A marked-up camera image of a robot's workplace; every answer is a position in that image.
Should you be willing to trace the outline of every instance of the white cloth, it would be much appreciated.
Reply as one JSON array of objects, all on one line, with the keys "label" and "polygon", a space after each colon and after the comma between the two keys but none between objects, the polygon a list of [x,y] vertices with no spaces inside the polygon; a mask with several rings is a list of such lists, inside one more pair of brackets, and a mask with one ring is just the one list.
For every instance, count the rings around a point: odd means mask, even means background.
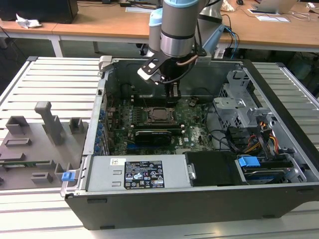
[{"label": "white cloth", "polygon": [[235,11],[235,9],[228,3],[227,0],[223,0],[223,4],[220,9],[222,11]]},{"label": "white cloth", "polygon": [[23,17],[18,16],[18,14],[16,14],[15,22],[18,23],[19,26],[22,26],[22,27],[24,27],[26,29],[28,29],[29,27],[42,26],[38,20],[24,19]]}]

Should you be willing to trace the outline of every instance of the sticker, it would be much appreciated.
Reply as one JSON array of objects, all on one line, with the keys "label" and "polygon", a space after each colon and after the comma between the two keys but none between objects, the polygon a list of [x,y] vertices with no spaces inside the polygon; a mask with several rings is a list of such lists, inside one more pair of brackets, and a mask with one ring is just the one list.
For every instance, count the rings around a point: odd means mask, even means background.
[{"label": "sticker", "polygon": [[126,189],[164,188],[161,161],[125,162],[124,187]]},{"label": "sticker", "polygon": [[124,165],[126,162],[126,158],[111,158],[110,165],[117,166],[117,165]]}]

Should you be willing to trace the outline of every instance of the laptop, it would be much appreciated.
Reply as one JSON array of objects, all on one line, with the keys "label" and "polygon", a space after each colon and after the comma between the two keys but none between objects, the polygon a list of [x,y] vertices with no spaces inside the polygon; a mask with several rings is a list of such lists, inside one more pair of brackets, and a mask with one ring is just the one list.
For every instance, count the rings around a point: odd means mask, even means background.
[{"label": "laptop", "polygon": [[262,0],[253,4],[256,11],[267,13],[288,13],[298,0]]}]

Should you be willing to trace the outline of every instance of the paper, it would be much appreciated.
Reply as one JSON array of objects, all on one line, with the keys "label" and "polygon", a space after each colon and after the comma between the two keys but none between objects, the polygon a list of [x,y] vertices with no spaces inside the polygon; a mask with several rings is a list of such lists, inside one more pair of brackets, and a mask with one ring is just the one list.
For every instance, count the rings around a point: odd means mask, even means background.
[{"label": "paper", "polygon": [[139,13],[151,13],[155,9],[145,9],[145,8],[140,8],[140,7],[126,7],[125,11],[126,12],[139,12]]},{"label": "paper", "polygon": [[38,20],[24,19],[23,17],[18,16],[18,14],[16,14],[15,22],[18,23],[19,26],[22,26],[22,27],[24,27],[26,29],[28,29],[29,27],[42,26]]},{"label": "paper", "polygon": [[279,16],[257,16],[257,18],[260,21],[290,22],[285,17],[279,17]]},{"label": "paper", "polygon": [[220,9],[222,11],[235,11],[235,9],[228,3],[227,0],[223,0],[223,4]]}]

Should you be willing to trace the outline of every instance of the green circuit board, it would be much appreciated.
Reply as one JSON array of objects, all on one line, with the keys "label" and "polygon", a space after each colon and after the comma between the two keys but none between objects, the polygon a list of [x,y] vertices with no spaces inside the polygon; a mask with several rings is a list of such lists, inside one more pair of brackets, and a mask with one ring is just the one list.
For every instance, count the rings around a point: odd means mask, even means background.
[{"label": "green circuit board", "polygon": [[[131,123],[144,122],[147,120],[144,110],[146,107],[134,107],[130,103],[122,102],[117,108],[117,113],[113,122],[117,126],[113,128],[114,142],[111,153],[113,155],[151,155],[151,154],[183,154],[186,151],[213,150],[213,143],[209,140],[208,132],[205,129],[203,118],[207,108],[201,104],[194,107],[189,106],[190,99],[181,99],[175,108],[174,122],[182,122],[184,131],[171,137],[171,144],[168,146],[148,146],[138,147],[134,143],[134,130]],[[135,112],[142,112],[141,116],[136,116]]]}]

